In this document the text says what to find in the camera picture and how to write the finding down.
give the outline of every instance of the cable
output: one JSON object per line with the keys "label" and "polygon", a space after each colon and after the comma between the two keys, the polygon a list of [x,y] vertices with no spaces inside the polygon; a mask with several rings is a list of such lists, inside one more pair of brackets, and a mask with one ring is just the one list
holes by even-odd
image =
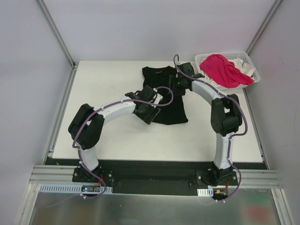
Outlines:
{"label": "cable", "polygon": [[[111,107],[111,106],[114,106],[114,105],[117,105],[117,104],[122,104],[122,102],[141,102],[141,103],[144,103],[144,104],[147,104],[147,105],[153,105],[153,106],[167,106],[167,105],[171,104],[171,102],[172,102],[173,99],[174,99],[174,95],[173,95],[172,90],[171,90],[170,88],[168,88],[168,87],[157,87],[156,89],[157,89],[157,90],[158,90],[158,89],[167,89],[167,90],[169,90],[169,92],[170,92],[170,94],[171,94],[171,100],[170,100],[168,103],[165,103],[165,104],[155,104],[155,103],[146,102],[146,101],[142,101],[142,100],[138,100],[138,99],[126,99],[126,100],[123,100],[123,101],[118,101],[118,102],[114,102],[114,103],[108,104],[108,105],[104,106],[103,109],[107,109],[107,108],[109,108],[109,107]],[[82,159],[82,156],[81,156],[81,153],[80,153],[80,147],[77,146],[77,145],[75,145],[75,144],[76,144],[77,139],[78,139],[80,133],[82,132],[84,126],[86,125],[86,123],[93,117],[93,115],[95,115],[96,113],[98,113],[99,111],[101,111],[101,110],[103,110],[103,109],[102,109],[102,108],[99,108],[99,109],[97,109],[97,110],[94,111],[91,115],[89,115],[89,116],[87,117],[87,119],[83,122],[83,124],[81,125],[80,129],[78,130],[78,132],[77,132],[77,134],[76,134],[76,136],[75,136],[75,138],[74,138],[73,144],[72,144],[72,147],[73,147],[73,148],[76,148],[76,149],[78,150],[78,157],[79,157],[79,160],[80,160],[80,162],[81,162],[82,167],[83,167],[89,174],[91,174],[92,176],[96,177],[96,178],[103,184],[103,186],[105,187],[104,190],[103,190],[101,193],[97,194],[96,196],[92,196],[92,197],[91,197],[91,196],[86,196],[86,195],[85,195],[84,198],[87,198],[87,199],[94,199],[94,198],[97,198],[97,197],[103,195],[103,194],[105,193],[105,191],[107,190],[107,187],[106,187],[106,184],[104,183],[104,181],[103,181],[100,177],[98,177],[96,174],[94,174],[92,171],[90,171],[90,170],[86,167],[86,165],[83,163],[83,159]],[[38,205],[41,205],[42,208],[51,208],[51,207],[57,206],[57,205],[59,205],[59,204],[61,204],[61,203],[64,203],[65,201],[69,200],[70,198],[73,198],[73,197],[75,197],[75,196],[82,196],[82,195],[83,195],[82,193],[80,193],[80,194],[74,194],[74,195],[71,195],[71,196],[69,196],[69,197],[67,197],[67,198],[65,198],[65,199],[63,199],[63,200],[61,200],[60,202],[57,202],[57,203],[52,204],[52,205],[41,205],[40,202],[38,201]]]}
{"label": "cable", "polygon": [[216,93],[218,93],[220,96],[222,96],[222,97],[224,97],[224,98],[227,98],[227,99],[233,101],[233,103],[234,103],[234,104],[237,106],[237,108],[239,109],[239,111],[240,111],[240,113],[241,113],[241,115],[242,115],[242,118],[243,118],[243,120],[244,120],[244,123],[245,123],[245,131],[244,131],[243,133],[241,133],[241,134],[233,134],[233,135],[229,136],[228,151],[227,151],[227,160],[228,160],[228,163],[230,164],[230,166],[232,166],[233,169],[235,169],[235,170],[239,173],[239,182],[238,182],[238,185],[237,185],[237,187],[235,188],[235,190],[227,197],[227,198],[229,198],[229,197],[231,197],[231,196],[239,189],[240,184],[241,184],[241,181],[242,181],[242,174],[241,174],[240,170],[239,170],[236,166],[234,166],[233,163],[230,161],[230,146],[231,146],[231,140],[232,140],[232,138],[235,137],[235,136],[243,136],[243,135],[245,135],[245,134],[247,133],[247,131],[248,131],[248,124],[247,124],[246,116],[245,116],[245,114],[244,114],[242,108],[240,107],[239,103],[238,103],[235,99],[233,99],[232,97],[229,97],[229,96],[227,96],[227,95],[224,95],[223,93],[221,93],[218,89],[216,89],[216,88],[215,88],[213,85],[211,85],[210,83],[204,82],[204,81],[202,81],[202,80],[198,80],[198,79],[196,79],[196,78],[190,77],[190,76],[186,75],[185,73],[183,73],[183,72],[179,69],[179,67],[177,66],[177,64],[176,64],[176,61],[175,61],[176,58],[177,58],[178,61],[179,61],[179,55],[178,55],[178,54],[174,55],[174,58],[173,58],[174,66],[175,66],[175,68],[176,68],[183,76],[185,76],[186,78],[188,78],[188,79],[190,79],[190,80],[201,82],[201,83],[203,83],[203,84],[209,86],[210,88],[212,88],[212,89],[213,89]]}
{"label": "cable", "polygon": [[94,174],[93,172],[91,172],[91,171],[86,167],[86,165],[83,163],[83,159],[82,159],[81,152],[80,152],[80,147],[76,145],[77,139],[78,139],[80,133],[82,132],[84,126],[85,126],[86,123],[87,123],[87,122],[88,122],[88,121],[89,121],[96,113],[98,113],[99,111],[102,111],[102,110],[104,110],[104,109],[107,109],[107,108],[112,107],[112,106],[117,105],[117,104],[122,104],[123,102],[141,102],[141,103],[144,103],[144,104],[147,104],[147,105],[153,105],[153,106],[167,106],[167,105],[171,104],[171,102],[172,102],[173,99],[174,99],[174,95],[173,95],[172,90],[171,90],[170,88],[168,88],[168,87],[157,87],[156,89],[157,89],[157,90],[158,90],[158,89],[167,89],[167,90],[169,90],[169,92],[170,92],[170,94],[171,94],[171,100],[170,100],[168,103],[165,103],[165,104],[155,104],[155,103],[146,102],[146,101],[142,101],[142,100],[138,100],[138,99],[125,99],[125,100],[123,100],[123,101],[113,102],[113,103],[110,103],[110,104],[104,106],[103,108],[99,108],[99,109],[97,109],[96,111],[94,111],[93,113],[91,113],[91,114],[87,117],[87,119],[83,122],[83,124],[81,125],[81,127],[79,128],[79,130],[78,130],[78,132],[77,132],[77,134],[76,134],[76,136],[75,136],[75,138],[74,138],[72,147],[73,147],[73,148],[76,148],[76,149],[78,150],[78,157],[79,157],[79,160],[80,160],[80,162],[81,162],[82,167],[83,167],[89,174],[91,174],[92,176],[96,177],[96,178],[103,184],[103,186],[105,187],[104,190],[103,190],[101,193],[99,193],[99,194],[96,195],[96,196],[89,197],[89,199],[96,198],[96,197],[98,197],[98,196],[104,194],[105,191],[106,191],[106,189],[107,189],[107,187],[106,187],[106,184],[104,183],[104,181],[103,181],[100,177],[98,177],[96,174]]}
{"label": "cable", "polygon": [[99,181],[99,182],[95,185],[95,187],[97,188],[97,187],[99,187],[100,185],[101,185],[101,181]]}

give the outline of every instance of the white cloth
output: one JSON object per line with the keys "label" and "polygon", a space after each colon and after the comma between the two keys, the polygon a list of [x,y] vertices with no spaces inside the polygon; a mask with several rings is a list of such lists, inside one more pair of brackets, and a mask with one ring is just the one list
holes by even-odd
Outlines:
{"label": "white cloth", "polygon": [[[242,59],[237,58],[237,59],[233,59],[233,60],[228,60],[230,62],[234,63],[234,66],[240,70],[241,73],[251,77],[254,73],[254,71],[256,70],[256,68],[248,63],[245,63]],[[205,79],[208,80],[212,85],[218,85],[217,82],[215,82],[213,79],[211,79],[207,73],[205,73],[203,70],[201,70],[201,73],[205,76]]]}

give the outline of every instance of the clothing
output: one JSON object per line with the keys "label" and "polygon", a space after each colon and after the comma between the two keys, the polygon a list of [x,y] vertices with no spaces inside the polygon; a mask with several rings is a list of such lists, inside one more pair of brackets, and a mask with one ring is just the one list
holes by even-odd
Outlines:
{"label": "clothing", "polygon": [[251,77],[256,70],[256,68],[248,63],[245,63],[242,59],[237,58],[234,60],[229,60],[234,63],[234,66],[240,70],[241,73]]}
{"label": "clothing", "polygon": [[[207,57],[201,59],[201,63],[206,60],[209,56],[214,55],[217,53],[212,53],[210,55],[208,55]],[[228,60],[230,62],[234,63],[234,66],[240,70],[240,72],[242,72],[243,74],[251,77],[254,73],[254,71],[256,70],[256,68],[248,63],[245,63],[242,59],[237,58],[237,59],[233,59],[233,60]],[[205,76],[205,79],[208,80],[212,85],[218,85],[213,79],[211,79],[207,73],[205,73],[203,70],[200,71],[201,74],[203,74]]]}
{"label": "clothing", "polygon": [[226,88],[236,88],[240,84],[250,85],[254,82],[249,76],[240,72],[233,62],[228,61],[223,55],[212,54],[201,64],[200,69],[216,83]]}
{"label": "clothing", "polygon": [[[170,66],[165,68],[145,67],[142,69],[142,74],[145,78],[143,87],[146,85],[152,88],[159,86],[169,87],[170,75],[176,75],[177,70]],[[171,100],[171,94],[168,90],[159,89],[157,92],[163,96],[160,104],[168,103]],[[188,119],[184,111],[182,96],[174,96],[171,104],[160,107],[160,112],[153,122],[166,125],[187,123]]]}

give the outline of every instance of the metal panel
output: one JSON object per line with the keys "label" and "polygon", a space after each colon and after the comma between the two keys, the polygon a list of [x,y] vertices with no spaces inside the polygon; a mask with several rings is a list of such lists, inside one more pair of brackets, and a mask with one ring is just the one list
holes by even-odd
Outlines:
{"label": "metal panel", "polygon": [[36,165],[30,183],[72,183],[74,168],[75,166]]}
{"label": "metal panel", "polygon": [[210,197],[159,195],[103,195],[93,200],[70,194],[40,193],[38,218],[32,222],[52,224],[108,225],[248,225],[280,224],[270,190],[239,190],[225,203]]}
{"label": "metal panel", "polygon": [[282,181],[274,170],[241,170],[242,188],[282,188]]}

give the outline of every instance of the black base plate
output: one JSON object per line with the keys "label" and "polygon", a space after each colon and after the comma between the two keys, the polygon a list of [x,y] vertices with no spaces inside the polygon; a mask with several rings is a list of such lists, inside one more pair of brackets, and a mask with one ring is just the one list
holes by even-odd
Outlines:
{"label": "black base plate", "polygon": [[[103,181],[108,187],[113,186],[112,169],[98,166],[97,169],[93,170],[92,172],[98,177],[103,178]],[[98,183],[99,180],[78,166],[74,169],[72,181],[80,183]]]}
{"label": "black base plate", "polygon": [[[205,184],[202,179],[205,176],[209,175],[209,170],[197,170],[196,174],[197,174],[197,184],[198,184],[198,188],[199,189],[206,189],[207,188],[207,184]],[[217,185],[218,186],[226,186],[226,182],[228,181],[229,186],[237,186],[238,185],[238,179],[236,176],[236,172],[233,171],[232,174],[222,177],[220,179],[217,180]]]}

